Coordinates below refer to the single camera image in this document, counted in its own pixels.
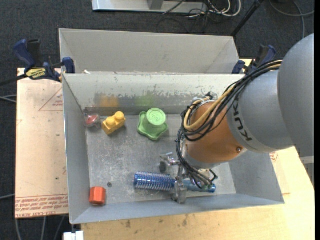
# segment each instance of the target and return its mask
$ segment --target blue object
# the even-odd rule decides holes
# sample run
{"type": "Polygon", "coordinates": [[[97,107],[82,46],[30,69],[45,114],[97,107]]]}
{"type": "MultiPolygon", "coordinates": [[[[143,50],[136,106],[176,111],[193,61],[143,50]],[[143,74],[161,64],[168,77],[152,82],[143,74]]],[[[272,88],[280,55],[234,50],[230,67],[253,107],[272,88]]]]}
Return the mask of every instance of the blue object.
{"type": "Polygon", "coordinates": [[[212,184],[208,187],[199,188],[196,185],[194,185],[189,179],[183,180],[183,185],[189,190],[189,191],[195,191],[195,192],[208,192],[208,193],[214,193],[216,191],[216,185],[212,184]]]}
{"type": "Polygon", "coordinates": [[[65,66],[66,72],[68,74],[76,73],[76,67],[73,60],[70,57],[65,57],[62,59],[62,64],[65,66]]]}
{"type": "Polygon", "coordinates": [[[235,64],[235,66],[234,66],[234,68],[233,68],[233,70],[232,70],[232,74],[240,74],[240,72],[244,69],[245,64],[246,64],[246,63],[245,63],[243,60],[239,60],[239,61],[235,64]]]}
{"type": "Polygon", "coordinates": [[[133,186],[136,189],[170,191],[175,183],[169,174],[139,171],[134,175],[133,186]]]}
{"type": "MultiPolygon", "coordinates": [[[[40,54],[40,51],[39,51],[40,41],[37,42],[36,44],[37,45],[35,46],[35,42],[32,42],[30,44],[31,45],[30,49],[35,54],[35,56],[38,57],[37,55],[40,54]]],[[[27,64],[27,67],[24,69],[24,74],[27,75],[30,79],[32,80],[47,79],[47,80],[53,80],[56,82],[61,81],[60,80],[61,74],[56,72],[55,69],[49,63],[44,62],[41,67],[35,67],[36,61],[34,60],[31,53],[28,51],[26,39],[22,39],[19,42],[17,42],[13,47],[13,52],[18,57],[19,60],[27,64]]],[[[76,72],[74,62],[70,57],[63,58],[62,62],[59,63],[59,65],[65,66],[67,73],[74,74],[76,72]]]]}
{"type": "Polygon", "coordinates": [[[19,60],[27,64],[28,68],[32,68],[36,64],[35,60],[28,52],[26,39],[22,39],[19,42],[17,42],[13,47],[13,52],[19,60]]]}

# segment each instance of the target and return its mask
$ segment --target cable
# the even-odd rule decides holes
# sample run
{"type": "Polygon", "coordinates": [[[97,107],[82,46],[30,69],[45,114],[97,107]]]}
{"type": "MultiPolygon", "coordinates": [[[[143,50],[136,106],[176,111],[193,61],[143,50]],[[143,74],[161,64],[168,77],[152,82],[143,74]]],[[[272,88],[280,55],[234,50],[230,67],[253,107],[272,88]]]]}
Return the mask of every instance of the cable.
{"type": "Polygon", "coordinates": [[[47,217],[44,217],[43,218],[41,238],[40,238],[41,240],[44,240],[44,237],[45,237],[46,221],[47,221],[47,217]]]}
{"type": "Polygon", "coordinates": [[[6,101],[6,102],[11,102],[11,103],[17,103],[15,100],[10,99],[10,98],[6,98],[5,96],[3,96],[3,97],[0,96],[0,100],[6,101]]]}
{"type": "MultiPolygon", "coordinates": [[[[300,7],[298,6],[298,4],[296,2],[293,2],[295,7],[298,9],[299,13],[302,15],[302,11],[300,9],[300,7]]],[[[302,23],[302,38],[301,39],[304,39],[305,38],[305,32],[306,32],[306,24],[305,24],[305,17],[304,16],[301,16],[301,23],[302,23]]]]}
{"type": "Polygon", "coordinates": [[[60,221],[60,224],[59,224],[59,226],[58,226],[58,228],[57,228],[57,230],[56,230],[56,233],[55,233],[55,235],[54,235],[54,239],[53,239],[53,240],[56,240],[56,239],[57,239],[57,237],[58,237],[58,235],[59,235],[60,228],[61,228],[62,223],[64,222],[64,220],[65,220],[65,216],[62,217],[62,220],[60,221]]]}
{"type": "Polygon", "coordinates": [[[275,9],[275,10],[276,10],[278,13],[280,13],[280,14],[283,14],[283,15],[286,15],[286,16],[289,16],[289,17],[301,17],[301,23],[302,23],[302,39],[304,39],[304,38],[305,38],[305,32],[306,32],[306,25],[305,25],[305,18],[304,18],[304,17],[314,14],[314,13],[315,13],[315,10],[310,11],[310,12],[307,12],[307,13],[302,13],[299,5],[294,1],[293,4],[294,4],[295,7],[298,9],[298,11],[299,11],[300,14],[290,14],[290,13],[286,13],[286,12],[281,11],[281,10],[279,10],[278,8],[276,8],[276,7],[272,4],[271,0],[269,0],[269,3],[270,3],[270,5],[271,5],[271,7],[272,7],[273,9],[275,9]]]}
{"type": "Polygon", "coordinates": [[[236,4],[238,3],[238,9],[236,12],[234,13],[228,13],[230,10],[231,10],[231,1],[230,0],[227,0],[228,2],[228,7],[225,8],[225,9],[222,9],[222,10],[219,10],[217,9],[213,3],[212,3],[212,0],[206,0],[208,2],[208,7],[210,7],[211,9],[209,9],[209,11],[211,13],[214,13],[214,14],[218,14],[218,15],[222,15],[222,16],[225,16],[225,17],[235,17],[237,16],[240,11],[241,11],[241,8],[242,8],[242,3],[241,3],[241,0],[236,0],[236,4]]]}
{"type": "Polygon", "coordinates": [[[286,13],[286,12],[281,11],[281,10],[279,10],[278,8],[276,8],[276,7],[272,4],[271,0],[269,0],[269,3],[270,3],[270,5],[272,6],[272,8],[275,9],[278,13],[283,14],[283,15],[286,15],[286,16],[290,16],[290,17],[304,17],[304,16],[309,16],[309,15],[312,15],[312,14],[315,13],[315,10],[313,10],[313,11],[310,11],[310,12],[307,12],[307,13],[303,13],[303,14],[302,14],[302,13],[300,13],[300,14],[290,14],[290,13],[286,13]]]}
{"type": "Polygon", "coordinates": [[[164,12],[162,15],[171,13],[173,10],[175,10],[176,8],[178,8],[184,1],[186,0],[181,0],[180,2],[178,2],[174,7],[172,7],[171,9],[167,10],[166,12],[164,12]]]}
{"type": "Polygon", "coordinates": [[[18,224],[18,220],[17,219],[15,219],[15,231],[16,231],[16,234],[18,236],[18,239],[22,240],[21,235],[20,235],[19,224],[18,224]]]}
{"type": "Polygon", "coordinates": [[[0,200],[11,198],[11,197],[14,197],[15,195],[16,194],[8,194],[8,195],[0,196],[0,200]]]}

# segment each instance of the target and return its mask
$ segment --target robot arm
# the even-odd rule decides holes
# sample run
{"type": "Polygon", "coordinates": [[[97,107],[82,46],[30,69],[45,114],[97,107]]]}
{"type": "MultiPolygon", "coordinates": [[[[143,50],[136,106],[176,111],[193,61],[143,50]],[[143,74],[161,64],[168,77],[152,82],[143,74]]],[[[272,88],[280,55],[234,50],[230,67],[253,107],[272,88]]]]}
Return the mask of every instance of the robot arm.
{"type": "Polygon", "coordinates": [[[218,100],[206,96],[182,113],[177,153],[186,174],[246,150],[295,146],[301,157],[314,156],[314,40],[314,34],[304,38],[283,60],[258,67],[218,100]]]}

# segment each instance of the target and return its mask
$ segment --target metal base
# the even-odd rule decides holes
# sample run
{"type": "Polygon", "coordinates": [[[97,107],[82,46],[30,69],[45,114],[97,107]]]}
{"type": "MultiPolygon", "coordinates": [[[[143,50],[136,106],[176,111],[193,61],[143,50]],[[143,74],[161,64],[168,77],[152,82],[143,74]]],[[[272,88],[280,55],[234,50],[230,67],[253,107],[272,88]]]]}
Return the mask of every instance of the metal base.
{"type": "MultiPolygon", "coordinates": [[[[165,13],[179,2],[164,1],[161,9],[151,10],[148,0],[92,0],[93,11],[126,11],[126,12],[147,12],[147,13],[165,13]]],[[[171,13],[178,14],[198,14],[199,10],[206,11],[207,6],[202,2],[183,2],[171,13]]]]}

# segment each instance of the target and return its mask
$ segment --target black cable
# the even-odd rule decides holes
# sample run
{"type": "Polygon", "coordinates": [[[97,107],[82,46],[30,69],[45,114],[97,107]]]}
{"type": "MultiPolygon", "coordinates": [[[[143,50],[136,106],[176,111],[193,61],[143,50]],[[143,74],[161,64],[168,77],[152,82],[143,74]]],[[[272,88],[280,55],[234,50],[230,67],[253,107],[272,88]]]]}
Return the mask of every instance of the black cable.
{"type": "MultiPolygon", "coordinates": [[[[274,65],[280,65],[279,61],[274,61],[274,62],[270,62],[270,63],[266,63],[262,66],[260,66],[257,70],[253,71],[252,73],[246,75],[243,79],[241,79],[240,81],[236,82],[234,90],[221,102],[220,105],[218,105],[218,107],[216,108],[215,114],[213,116],[212,119],[210,119],[208,122],[205,122],[202,124],[202,126],[200,126],[197,130],[194,131],[188,131],[185,130],[183,125],[182,125],[182,133],[184,134],[185,138],[191,142],[195,142],[198,141],[200,139],[202,139],[206,134],[208,134],[213,125],[215,120],[217,119],[218,115],[223,111],[223,109],[228,105],[228,103],[238,94],[240,94],[244,87],[251,81],[253,81],[253,79],[259,77],[260,75],[270,71],[270,70],[275,70],[276,68],[270,68],[273,67],[274,65]],[[200,135],[197,138],[189,138],[188,136],[195,136],[195,135],[200,135]]],[[[187,108],[187,110],[185,110],[184,113],[181,114],[182,117],[182,121],[184,121],[184,115],[187,113],[187,111],[189,110],[189,108],[187,108]]]]}
{"type": "Polygon", "coordinates": [[[5,85],[7,85],[7,84],[16,82],[16,81],[21,80],[21,79],[24,79],[24,78],[27,78],[27,76],[26,76],[25,74],[19,75],[19,76],[16,76],[15,78],[11,78],[11,79],[9,79],[9,80],[0,82],[0,86],[5,86],[5,85]]]}
{"type": "Polygon", "coordinates": [[[173,10],[175,10],[176,8],[178,8],[184,1],[186,0],[181,0],[180,2],[178,2],[174,7],[172,7],[171,9],[167,10],[166,12],[164,12],[162,15],[171,13],[173,10]]]}
{"type": "Polygon", "coordinates": [[[61,228],[62,223],[64,222],[64,220],[65,220],[65,216],[62,216],[62,219],[61,219],[60,224],[59,224],[59,226],[58,226],[58,228],[57,228],[57,230],[56,230],[56,232],[55,232],[55,235],[54,235],[53,240],[56,240],[56,239],[57,239],[57,237],[58,237],[58,235],[59,235],[59,232],[60,232],[60,228],[61,228]]]}

